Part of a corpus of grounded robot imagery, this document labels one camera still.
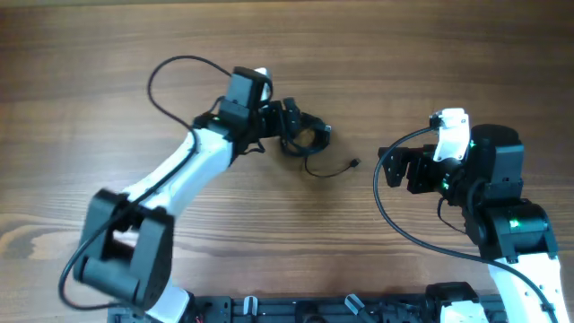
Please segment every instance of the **wood grain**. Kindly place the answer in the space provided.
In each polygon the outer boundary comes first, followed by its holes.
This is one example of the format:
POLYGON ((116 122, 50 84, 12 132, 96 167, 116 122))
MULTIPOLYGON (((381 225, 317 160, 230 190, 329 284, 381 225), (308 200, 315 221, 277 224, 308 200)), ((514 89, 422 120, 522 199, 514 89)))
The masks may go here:
MULTIPOLYGON (((310 167, 268 153, 239 158, 178 222, 173 273, 198 295, 422 292, 468 281, 492 292, 486 267, 401 238, 372 197, 377 149, 464 107, 473 124, 514 127, 526 145, 525 196, 551 216, 574 305, 574 5, 568 2, 236 3, 0 11, 0 321, 102 321, 57 299, 100 188, 121 189, 179 145, 182 128, 144 95, 151 70, 179 54, 229 69, 266 66, 275 96, 334 129, 310 167)), ((157 99, 189 120, 227 80, 182 62, 159 75, 157 99)), ((414 140, 417 146, 435 140, 414 140)), ((466 252, 470 240, 436 217, 438 196, 382 189, 396 222, 466 252)), ((460 211, 445 217, 462 226, 460 211)), ((83 303, 105 297, 69 283, 83 303)))

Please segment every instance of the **cable connector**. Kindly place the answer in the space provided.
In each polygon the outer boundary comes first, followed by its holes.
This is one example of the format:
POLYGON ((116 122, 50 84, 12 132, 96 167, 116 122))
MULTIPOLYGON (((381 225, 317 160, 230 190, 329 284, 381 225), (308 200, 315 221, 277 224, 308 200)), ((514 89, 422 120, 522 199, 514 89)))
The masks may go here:
POLYGON ((355 168, 355 167, 359 166, 360 163, 361 163, 361 160, 359 158, 355 158, 349 163, 349 166, 355 168))

